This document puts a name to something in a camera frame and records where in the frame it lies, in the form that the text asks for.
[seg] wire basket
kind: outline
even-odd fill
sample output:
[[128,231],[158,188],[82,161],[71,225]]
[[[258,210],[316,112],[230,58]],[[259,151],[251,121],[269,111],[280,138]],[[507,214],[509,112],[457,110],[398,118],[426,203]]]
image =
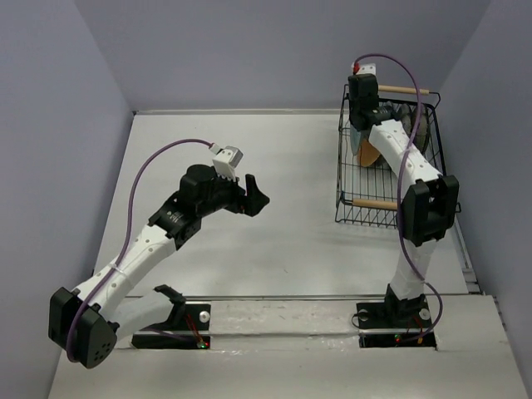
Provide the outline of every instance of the wire basket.
[[[336,218],[338,223],[361,224],[389,229],[397,228],[396,211],[358,207],[352,204],[354,199],[397,201],[397,177],[386,161],[375,162],[369,167],[358,164],[357,157],[352,153],[349,139],[349,96],[348,85],[343,88],[342,108],[338,124],[338,172]],[[440,130],[436,118],[436,107],[440,102],[438,96],[436,106],[423,103],[428,117],[428,145],[424,156],[427,161],[446,175],[446,164],[441,148]],[[402,104],[416,106],[414,101],[381,99],[381,106],[392,104],[399,107]]]

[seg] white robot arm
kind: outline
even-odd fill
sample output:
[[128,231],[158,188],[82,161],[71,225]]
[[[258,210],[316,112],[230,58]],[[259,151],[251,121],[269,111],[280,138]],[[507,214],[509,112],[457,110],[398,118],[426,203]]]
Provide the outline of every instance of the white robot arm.
[[[239,187],[234,168],[242,153],[237,148],[213,145],[211,150],[217,154],[214,166],[189,167],[180,189],[150,217],[118,266],[113,259],[72,291],[59,288],[53,294],[48,336],[67,349],[68,333],[74,328],[71,350],[75,360],[86,368],[103,362],[118,340],[150,325],[183,317],[185,298],[165,285],[155,287],[143,298],[121,302],[159,262],[200,230],[205,216],[226,209],[253,217],[269,203],[252,175],[246,175],[246,190]],[[78,311],[79,322],[73,323]]]
[[[366,139],[399,175],[409,136],[403,129],[401,115],[390,106],[380,106],[376,71],[375,64],[367,64],[360,66],[348,79],[349,120],[352,135],[355,135],[352,145],[360,145],[362,139]],[[437,241],[454,223],[458,180],[454,176],[443,176],[414,145],[408,150],[400,184],[400,234],[419,275],[401,253],[381,307],[357,305],[359,311],[372,310],[372,314],[366,315],[367,320],[360,322],[361,328],[364,324],[365,327],[401,328],[426,306],[423,288],[431,256]]]

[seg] wooden dowel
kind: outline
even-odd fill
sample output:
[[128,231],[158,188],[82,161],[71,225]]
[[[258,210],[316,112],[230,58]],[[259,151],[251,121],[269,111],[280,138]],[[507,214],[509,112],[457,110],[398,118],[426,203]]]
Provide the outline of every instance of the wooden dowel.
[[363,208],[397,210],[397,203],[392,201],[379,201],[376,199],[355,198],[353,199],[352,204]]
[[[413,87],[399,87],[399,86],[384,86],[379,85],[379,91],[387,91],[389,93],[402,93],[402,94],[416,94],[416,89]],[[420,94],[423,96],[429,95],[428,89],[419,89]]]

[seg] purple cable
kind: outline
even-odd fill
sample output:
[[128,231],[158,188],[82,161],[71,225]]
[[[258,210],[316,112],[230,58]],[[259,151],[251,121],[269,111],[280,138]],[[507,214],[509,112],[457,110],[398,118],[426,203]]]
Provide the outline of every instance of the purple cable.
[[[130,192],[130,200],[127,205],[127,227],[126,227],[126,238],[124,239],[124,244],[122,245],[122,249],[120,253],[118,254],[118,257],[116,258],[115,266],[118,267],[118,265],[121,263],[122,259],[126,255],[127,247],[130,243],[131,239],[131,226],[133,222],[133,199],[135,198],[135,191],[136,186],[139,184],[140,177],[144,173],[145,169],[148,167],[148,165],[151,163],[152,160],[154,160],[157,156],[165,152],[166,150],[175,147],[180,144],[186,144],[186,143],[198,143],[207,145],[208,147],[212,146],[212,143],[209,143],[205,140],[200,139],[184,139],[184,140],[178,140],[174,141],[173,143],[170,143],[168,145],[165,145],[160,150],[157,150],[150,158],[146,160],[146,162],[140,167],[139,172],[135,176],[135,180],[133,180],[133,186],[131,187]],[[109,281],[109,278],[113,275],[113,273],[116,270],[112,268],[107,272],[107,274],[100,280],[100,282],[92,289],[92,291],[89,292],[89,294],[86,296],[86,298],[81,303],[79,309],[77,309],[76,315],[72,319],[72,324],[70,326],[70,329],[68,330],[68,335],[66,336],[66,355],[68,356],[68,360],[71,362],[77,362],[76,360],[76,354],[74,351],[74,335],[76,333],[76,326],[80,321],[81,315],[85,310],[88,308],[89,302],[94,298],[94,296],[100,291],[100,289]]]
[[414,121],[414,126],[412,127],[412,133],[410,134],[410,140],[408,141],[408,144],[406,145],[405,149],[405,155],[402,157],[401,161],[401,167],[399,168],[399,175],[397,176],[397,230],[399,231],[399,243],[401,244],[401,250],[405,256],[406,261],[410,265],[412,272],[434,293],[436,298],[438,299],[438,303],[440,305],[440,308],[438,309],[438,314],[436,318],[434,319],[434,322],[430,327],[428,327],[424,332],[421,334],[412,337],[403,339],[403,342],[408,341],[415,341],[418,338],[425,337],[428,333],[430,333],[432,330],[434,330],[434,327],[440,322],[441,315],[443,314],[443,299],[441,298],[441,295],[436,291],[434,286],[432,284],[425,281],[425,278],[421,275],[420,271],[417,269],[416,265],[410,258],[410,255],[408,254],[408,251],[406,250],[405,245],[405,239],[402,236],[402,230],[403,230],[403,224],[402,224],[402,210],[401,210],[401,185],[402,185],[402,177],[405,174],[405,168],[406,168],[406,160],[408,159],[408,152],[410,151],[410,148],[412,147],[412,144],[414,143],[414,139],[416,138],[417,129],[419,128],[419,123],[421,120],[421,96],[419,93],[419,88],[417,87],[416,79],[414,79],[414,76],[411,74],[411,72],[406,68],[406,66],[403,65],[402,62],[397,60],[395,57],[388,56],[387,54],[381,54],[381,53],[369,53],[365,54],[355,60],[355,64],[357,62],[360,62],[364,58],[369,57],[380,57],[380,58],[386,58],[388,60],[391,60],[395,62],[397,65],[399,65],[402,69],[405,70],[405,72],[408,74],[408,76],[412,80],[412,84],[414,85],[414,88],[416,89],[416,100],[417,100],[417,107],[416,107],[416,120]]
[[155,330],[154,328],[142,328],[142,331],[149,331],[151,333],[158,333],[162,337],[173,338],[173,339],[177,339],[178,341],[189,341],[191,338],[194,338],[193,336],[172,334],[172,333],[166,332],[166,331]]

